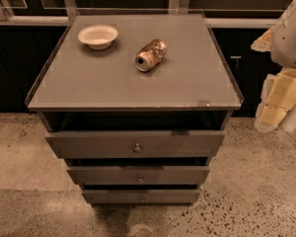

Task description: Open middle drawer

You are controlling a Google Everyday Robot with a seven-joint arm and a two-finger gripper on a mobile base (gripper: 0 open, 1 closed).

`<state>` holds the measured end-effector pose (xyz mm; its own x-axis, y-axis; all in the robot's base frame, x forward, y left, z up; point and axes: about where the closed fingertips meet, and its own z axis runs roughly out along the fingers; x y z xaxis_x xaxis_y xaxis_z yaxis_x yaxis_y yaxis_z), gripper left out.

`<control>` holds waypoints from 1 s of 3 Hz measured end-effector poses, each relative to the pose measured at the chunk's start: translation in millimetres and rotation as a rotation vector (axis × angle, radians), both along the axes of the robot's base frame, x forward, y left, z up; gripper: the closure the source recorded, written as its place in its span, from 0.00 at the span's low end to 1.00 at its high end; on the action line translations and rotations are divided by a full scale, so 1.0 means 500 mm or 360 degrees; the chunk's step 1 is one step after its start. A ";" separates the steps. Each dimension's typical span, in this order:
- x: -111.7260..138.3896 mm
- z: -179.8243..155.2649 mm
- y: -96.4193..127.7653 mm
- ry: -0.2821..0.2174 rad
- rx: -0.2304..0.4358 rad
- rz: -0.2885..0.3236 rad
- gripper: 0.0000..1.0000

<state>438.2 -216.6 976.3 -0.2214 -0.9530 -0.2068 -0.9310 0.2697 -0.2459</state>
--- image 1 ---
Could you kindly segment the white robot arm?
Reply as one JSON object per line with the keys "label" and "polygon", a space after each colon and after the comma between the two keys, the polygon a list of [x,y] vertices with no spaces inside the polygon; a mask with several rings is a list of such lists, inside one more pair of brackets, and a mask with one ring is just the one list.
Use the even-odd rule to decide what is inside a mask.
{"label": "white robot arm", "polygon": [[296,128],[296,0],[293,0],[275,24],[256,39],[251,49],[270,52],[271,60],[281,66],[276,75],[263,82],[255,128],[271,132],[281,126]]}

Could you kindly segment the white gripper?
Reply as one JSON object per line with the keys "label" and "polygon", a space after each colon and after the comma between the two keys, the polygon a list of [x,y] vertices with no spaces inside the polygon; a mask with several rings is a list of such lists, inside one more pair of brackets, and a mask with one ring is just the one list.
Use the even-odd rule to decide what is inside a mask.
{"label": "white gripper", "polygon": [[[273,28],[269,28],[251,45],[259,52],[270,51]],[[284,67],[278,74],[268,74],[263,82],[261,102],[256,112],[255,128],[260,132],[271,132],[278,127],[288,112],[296,105],[296,69]]]}

